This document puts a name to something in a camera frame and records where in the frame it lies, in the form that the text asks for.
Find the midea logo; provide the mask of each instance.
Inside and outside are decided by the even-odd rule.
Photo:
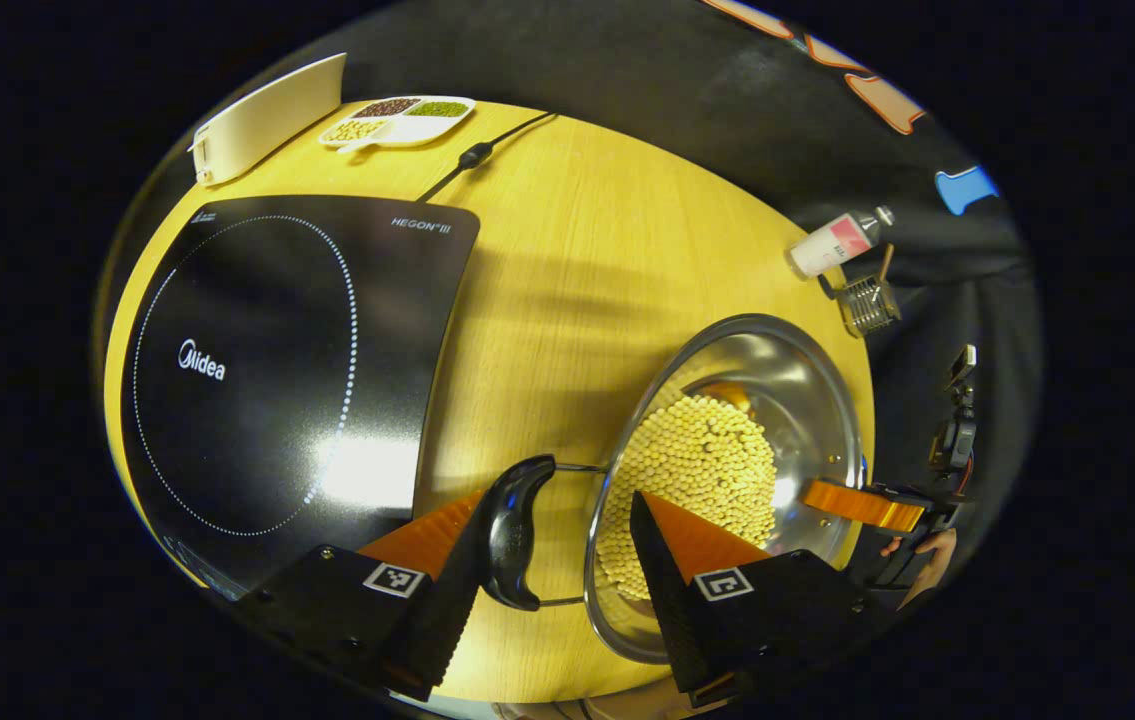
[[[210,355],[197,352],[197,343],[193,338],[180,343],[180,352],[177,355],[177,365],[182,368],[202,372],[218,380],[225,379],[225,366],[217,363]]]

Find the dotted circle marking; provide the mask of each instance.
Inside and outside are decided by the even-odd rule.
[[[344,390],[344,404],[340,405],[340,419],[337,422],[337,429],[344,430],[344,424],[348,418],[348,399],[352,397],[353,395],[353,370],[355,370],[355,365],[358,362],[358,307],[355,305],[355,301],[353,301],[353,281],[348,277],[348,266],[346,265],[346,261],[344,261],[344,256],[340,256],[339,249],[335,246],[335,243],[331,242],[331,238],[328,237],[328,234],[322,232],[313,223],[302,220],[300,218],[293,218],[291,217],[291,215],[260,215],[260,217],[257,218],[239,220],[237,223],[234,223],[233,225],[229,225],[229,227],[225,227],[220,231],[217,231],[216,234],[212,234],[212,236],[207,237],[202,242],[197,243],[195,249],[188,251],[188,253],[184,256],[184,258],[182,258],[177,265],[175,265],[175,268],[171,268],[171,271],[168,273],[168,277],[163,278],[163,284],[161,284],[161,286],[159,286],[159,291],[154,293],[154,300],[150,301],[150,305],[145,311],[145,320],[141,323],[141,332],[136,337],[136,355],[133,357],[132,360],[132,409],[136,411],[136,429],[138,430],[138,435],[141,436],[141,446],[145,449],[145,457],[148,457],[148,460],[150,460],[151,468],[154,468],[154,474],[157,475],[157,477],[159,477],[159,480],[163,483],[163,487],[168,489],[168,493],[170,493],[171,497],[174,497],[175,501],[180,503],[180,506],[183,506],[184,511],[188,512],[188,514],[195,516],[195,518],[201,524],[207,525],[207,527],[211,529],[220,530],[220,533],[230,534],[230,536],[239,536],[239,537],[264,536],[266,533],[271,533],[276,529],[279,529],[285,524],[292,521],[292,519],[296,518],[296,516],[299,514],[299,512],[301,512],[301,510],[305,509],[305,505],[308,505],[308,503],[314,501],[316,493],[319,491],[321,482],[323,482],[321,480],[321,478],[323,478],[325,474],[320,474],[319,480],[316,480],[314,484],[310,486],[310,489],[308,489],[308,492],[305,493],[305,502],[296,506],[296,510],[293,510],[292,514],[288,514],[287,518],[284,518],[281,521],[279,521],[271,528],[244,533],[239,530],[230,530],[228,528],[221,528],[220,525],[211,524],[210,520],[207,520],[205,518],[203,518],[203,516],[197,514],[197,512],[193,511],[192,506],[188,506],[186,505],[186,503],[184,503],[184,500],[182,500],[180,496],[177,495],[177,492],[171,489],[171,486],[169,486],[168,482],[166,482],[166,478],[163,477],[163,471],[159,470],[159,466],[157,466],[157,462],[154,461],[154,455],[151,454],[150,446],[145,442],[145,428],[143,428],[141,425],[141,407],[138,407],[138,401],[137,401],[137,395],[138,395],[137,387],[138,387],[138,367],[141,366],[141,342],[145,340],[145,328],[150,324],[150,313],[154,311],[154,305],[157,304],[157,301],[159,301],[159,298],[163,295],[163,288],[166,288],[166,284],[168,284],[168,282],[170,282],[171,278],[175,277],[177,270],[180,269],[180,265],[186,263],[186,260],[192,258],[193,254],[195,254],[195,252],[202,249],[202,246],[205,245],[207,242],[215,240],[215,237],[219,236],[219,234],[221,233],[237,228],[238,225],[255,223],[257,220],[291,220],[293,223],[305,225],[305,227],[317,233],[317,236],[323,238],[323,241],[328,243],[328,246],[335,254],[335,259],[337,259],[338,263],[340,263],[340,273],[344,275],[344,290],[346,290],[346,292],[348,293],[348,375],[347,375],[346,388]],[[331,450],[329,451],[329,455],[323,461],[323,468],[330,464],[331,462],[330,453],[334,451],[335,451],[335,443],[331,443]]]

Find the white bottle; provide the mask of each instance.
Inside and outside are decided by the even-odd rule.
[[[797,242],[785,257],[800,278],[810,279],[877,245],[883,225],[893,221],[896,217],[886,206],[874,208],[874,215],[852,210]]]

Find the metal strainer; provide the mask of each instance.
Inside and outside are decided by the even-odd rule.
[[[842,324],[852,337],[865,337],[874,330],[901,319],[900,305],[896,304],[896,293],[886,283],[886,266],[891,263],[892,245],[886,245],[882,269],[877,275],[865,275],[851,281],[836,293],[838,307],[842,310]]]
[[[815,477],[836,479],[850,488],[864,484],[860,424],[836,366],[808,333],[771,315],[737,315],[696,333],[651,380],[634,413],[616,438],[605,466],[563,464],[553,455],[518,462],[493,484],[476,521],[485,545],[484,587],[494,600],[518,610],[583,602],[590,625],[605,646],[636,662],[666,664],[669,653],[649,600],[630,601],[602,569],[598,534],[614,474],[625,462],[634,429],[679,397],[701,395],[718,383],[741,386],[772,446],[776,486],[772,509],[776,529],[763,550],[781,555],[799,549],[833,564],[855,544],[859,528],[843,518],[829,519],[797,500]],[[582,597],[540,601],[527,588],[536,492],[555,474],[594,474],[595,501],[585,546]]]

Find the blue object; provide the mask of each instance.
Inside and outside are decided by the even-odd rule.
[[[950,214],[961,215],[966,206],[983,196],[997,196],[998,187],[993,186],[993,181],[984,174],[984,169],[975,165],[974,168],[962,170],[956,176],[936,173],[936,192],[941,193],[941,200],[945,201],[945,208],[950,209]]]

